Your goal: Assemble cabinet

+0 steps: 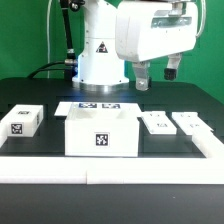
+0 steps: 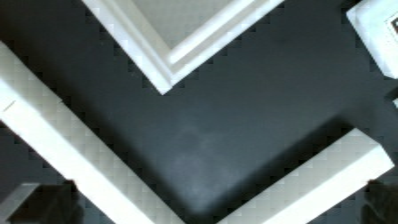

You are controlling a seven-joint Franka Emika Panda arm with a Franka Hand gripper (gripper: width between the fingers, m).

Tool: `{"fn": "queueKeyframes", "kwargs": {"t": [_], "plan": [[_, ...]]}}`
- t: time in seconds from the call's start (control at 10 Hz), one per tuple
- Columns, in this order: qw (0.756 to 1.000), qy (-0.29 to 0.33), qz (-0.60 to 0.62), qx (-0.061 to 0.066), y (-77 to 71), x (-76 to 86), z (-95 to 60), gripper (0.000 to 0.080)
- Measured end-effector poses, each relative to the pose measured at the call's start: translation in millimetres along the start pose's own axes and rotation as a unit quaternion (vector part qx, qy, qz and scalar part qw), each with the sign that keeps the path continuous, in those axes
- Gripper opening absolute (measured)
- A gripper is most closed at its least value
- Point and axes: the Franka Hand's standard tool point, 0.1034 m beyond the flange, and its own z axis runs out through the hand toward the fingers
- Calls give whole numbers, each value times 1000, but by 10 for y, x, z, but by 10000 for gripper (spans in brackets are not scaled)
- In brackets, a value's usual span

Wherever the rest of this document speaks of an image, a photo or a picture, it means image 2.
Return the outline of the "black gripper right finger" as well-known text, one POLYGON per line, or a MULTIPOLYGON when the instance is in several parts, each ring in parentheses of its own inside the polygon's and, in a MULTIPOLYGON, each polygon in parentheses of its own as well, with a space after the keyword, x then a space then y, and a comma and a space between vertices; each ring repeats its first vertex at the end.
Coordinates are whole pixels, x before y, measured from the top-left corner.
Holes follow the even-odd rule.
POLYGON ((398 224, 398 185, 372 180, 365 190, 361 224, 398 224))

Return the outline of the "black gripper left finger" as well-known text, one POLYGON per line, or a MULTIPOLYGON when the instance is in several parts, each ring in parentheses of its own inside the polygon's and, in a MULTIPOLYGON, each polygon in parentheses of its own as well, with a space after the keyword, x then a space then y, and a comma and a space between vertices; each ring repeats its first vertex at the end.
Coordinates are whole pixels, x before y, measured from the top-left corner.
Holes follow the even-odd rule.
POLYGON ((0 202, 0 224, 84 224, 73 181, 24 183, 0 202))

